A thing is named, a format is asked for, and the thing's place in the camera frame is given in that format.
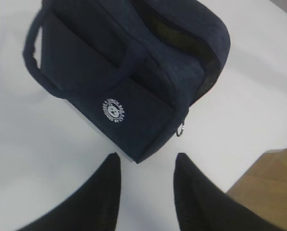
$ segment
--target wooden floor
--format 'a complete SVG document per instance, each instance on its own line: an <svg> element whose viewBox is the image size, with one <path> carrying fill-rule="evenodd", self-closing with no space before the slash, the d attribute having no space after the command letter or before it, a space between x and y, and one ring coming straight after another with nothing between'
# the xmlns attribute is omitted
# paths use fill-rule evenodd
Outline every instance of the wooden floor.
<svg viewBox="0 0 287 231"><path fill-rule="evenodd" d="M228 195L287 230L287 149L262 155Z"/></svg>

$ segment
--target circular logo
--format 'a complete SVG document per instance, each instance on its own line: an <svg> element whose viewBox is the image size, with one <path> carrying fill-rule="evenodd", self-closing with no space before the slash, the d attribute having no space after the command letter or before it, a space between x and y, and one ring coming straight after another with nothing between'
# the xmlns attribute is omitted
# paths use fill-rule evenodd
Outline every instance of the circular logo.
<svg viewBox="0 0 287 231"><path fill-rule="evenodd" d="M103 103L103 111L105 116L112 122L120 123L124 119L124 109L117 100L105 100Z"/></svg>

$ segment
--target fabric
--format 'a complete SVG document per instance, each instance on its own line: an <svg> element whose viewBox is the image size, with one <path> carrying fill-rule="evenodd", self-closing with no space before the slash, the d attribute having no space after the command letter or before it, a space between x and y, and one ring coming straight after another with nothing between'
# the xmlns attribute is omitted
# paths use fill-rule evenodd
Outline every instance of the fabric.
<svg viewBox="0 0 287 231"><path fill-rule="evenodd" d="M179 154L174 199L181 231L282 231L233 201Z"/></svg>
<svg viewBox="0 0 287 231"><path fill-rule="evenodd" d="M33 40L40 26L38 70ZM127 59L132 44L135 58ZM175 134L189 106L212 88L229 49L226 26L198 1L44 0L24 58L49 93L69 100L140 163ZM137 52L145 54L138 62Z"/></svg>
<svg viewBox="0 0 287 231"><path fill-rule="evenodd" d="M120 191L120 158L111 154L72 196L19 231L114 231Z"/></svg>

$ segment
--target bag handle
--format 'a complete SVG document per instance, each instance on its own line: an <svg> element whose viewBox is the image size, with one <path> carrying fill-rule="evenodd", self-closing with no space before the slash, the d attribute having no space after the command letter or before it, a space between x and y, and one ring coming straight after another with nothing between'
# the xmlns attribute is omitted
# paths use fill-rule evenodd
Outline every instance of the bag handle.
<svg viewBox="0 0 287 231"><path fill-rule="evenodd" d="M53 1L48 1L43 5L41 10L34 18L29 32L26 37L25 47L23 51L23 57L26 68L31 76L51 95L62 98L88 98L102 95L106 92L113 90L121 82L129 78L136 69L143 64L145 59L149 56L148 50L139 42L132 40L126 50L125 56L117 71L111 76L110 80L104 81L104 87L98 89L82 89L82 90L60 90L53 82L51 82L38 68L37 60L34 58L35 41L39 33L39 29L51 11Z"/></svg>

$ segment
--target navy blue bag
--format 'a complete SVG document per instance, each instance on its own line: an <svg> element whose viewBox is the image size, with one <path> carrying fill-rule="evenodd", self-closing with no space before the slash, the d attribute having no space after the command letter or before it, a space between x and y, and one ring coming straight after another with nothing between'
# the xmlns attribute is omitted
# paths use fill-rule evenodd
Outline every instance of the navy blue bag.
<svg viewBox="0 0 287 231"><path fill-rule="evenodd" d="M23 55L40 85L139 163L212 88L229 49L224 23L196 0L44 0Z"/></svg>

